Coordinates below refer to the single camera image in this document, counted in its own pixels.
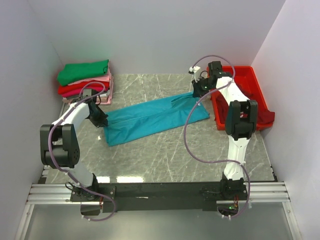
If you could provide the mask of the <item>teal t shirt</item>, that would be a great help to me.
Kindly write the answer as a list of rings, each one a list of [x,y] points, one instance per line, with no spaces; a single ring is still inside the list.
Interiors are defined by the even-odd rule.
[[[196,102],[188,92],[109,111],[104,128],[106,143],[113,147],[181,127]]]

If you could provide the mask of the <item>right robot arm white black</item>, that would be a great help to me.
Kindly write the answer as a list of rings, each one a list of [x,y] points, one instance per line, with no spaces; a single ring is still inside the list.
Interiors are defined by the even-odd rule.
[[[247,192],[243,167],[247,146],[252,134],[256,131],[258,103],[244,95],[235,83],[234,76],[223,71],[220,61],[212,61],[208,64],[207,77],[202,76],[197,66],[193,71],[198,74],[198,79],[191,82],[194,98],[201,98],[210,90],[216,89],[228,104],[225,120],[225,132],[229,140],[227,163],[219,189],[209,193],[220,194],[222,198],[230,200],[236,194]]]

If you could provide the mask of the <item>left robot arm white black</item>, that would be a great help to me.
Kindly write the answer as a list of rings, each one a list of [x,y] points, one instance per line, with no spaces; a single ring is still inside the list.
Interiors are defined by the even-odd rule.
[[[85,120],[96,128],[108,126],[108,115],[96,103],[107,89],[103,87],[100,92],[92,90],[91,95],[84,95],[88,89],[85,86],[80,90],[78,98],[71,101],[59,119],[40,127],[40,157],[43,165],[59,170],[72,180],[72,193],[85,201],[94,201],[102,194],[97,177],[80,161],[77,129]]]

